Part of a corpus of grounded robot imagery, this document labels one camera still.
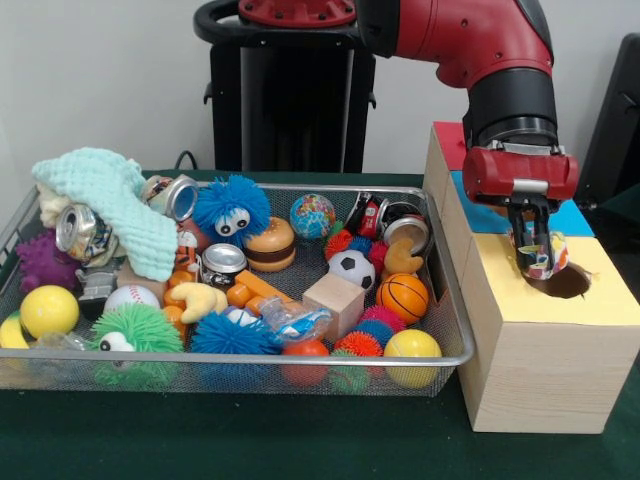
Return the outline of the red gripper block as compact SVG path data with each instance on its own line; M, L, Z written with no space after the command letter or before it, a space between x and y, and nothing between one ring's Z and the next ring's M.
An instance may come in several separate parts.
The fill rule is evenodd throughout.
M578 161L562 153L532 155L474 147L466 154L462 173L464 191L474 203L505 206L531 200L535 252L530 269L536 272L536 279L550 279L554 253L549 208L557 209L573 197L579 180ZM528 233L520 205L509 206L509 221L517 265L525 271L527 255L520 248L528 245Z

